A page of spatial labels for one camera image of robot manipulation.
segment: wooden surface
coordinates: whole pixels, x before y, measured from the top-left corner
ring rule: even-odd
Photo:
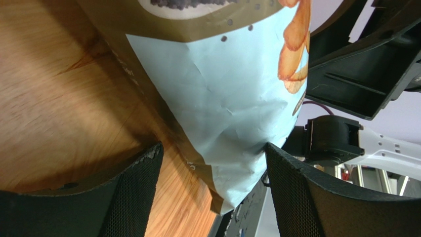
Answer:
[[[58,188],[161,140],[147,237],[206,237],[206,186],[73,0],[0,1],[0,189]]]

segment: food package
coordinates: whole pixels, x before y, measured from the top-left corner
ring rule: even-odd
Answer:
[[[306,90],[311,0],[79,0],[209,187],[234,209],[281,147]]]

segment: wooden table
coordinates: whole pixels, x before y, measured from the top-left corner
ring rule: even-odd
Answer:
[[[161,140],[147,237],[206,237],[206,186],[74,0],[0,1],[0,189],[58,188]]]

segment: snack bag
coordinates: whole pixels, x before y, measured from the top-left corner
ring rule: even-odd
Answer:
[[[208,185],[234,209],[304,99],[311,0],[80,0],[128,77]]]

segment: wrinkled packaging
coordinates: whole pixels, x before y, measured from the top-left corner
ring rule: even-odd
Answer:
[[[80,0],[224,214],[304,98],[310,0]]]

